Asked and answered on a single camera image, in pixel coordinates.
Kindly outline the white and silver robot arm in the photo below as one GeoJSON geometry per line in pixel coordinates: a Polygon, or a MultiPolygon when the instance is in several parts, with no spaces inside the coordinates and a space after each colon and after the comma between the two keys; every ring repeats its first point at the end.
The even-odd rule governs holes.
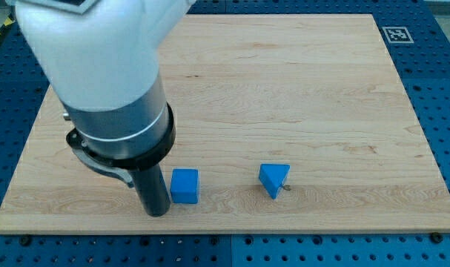
{"type": "Polygon", "coordinates": [[[12,1],[16,21],[90,169],[120,179],[152,217],[170,207],[160,162],[175,140],[158,47],[194,0],[12,1]]]}

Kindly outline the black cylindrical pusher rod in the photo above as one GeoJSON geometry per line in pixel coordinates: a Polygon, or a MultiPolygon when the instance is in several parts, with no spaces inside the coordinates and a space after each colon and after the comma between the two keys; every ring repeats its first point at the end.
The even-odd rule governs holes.
{"type": "Polygon", "coordinates": [[[131,171],[133,186],[146,213],[152,217],[166,214],[171,201],[160,165],[149,169],[131,171]]]}

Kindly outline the black flange mount ring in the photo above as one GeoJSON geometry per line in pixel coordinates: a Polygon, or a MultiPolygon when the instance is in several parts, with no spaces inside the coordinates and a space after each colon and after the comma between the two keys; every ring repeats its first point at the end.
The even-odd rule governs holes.
{"type": "Polygon", "coordinates": [[[159,141],[144,153],[127,159],[111,159],[101,156],[91,150],[76,128],[71,130],[66,141],[76,157],[90,170],[106,177],[113,177],[123,181],[128,187],[136,187],[145,182],[152,182],[153,178],[161,174],[152,174],[151,171],[168,155],[176,138],[176,127],[171,106],[166,104],[168,112],[168,125],[159,141]]]}

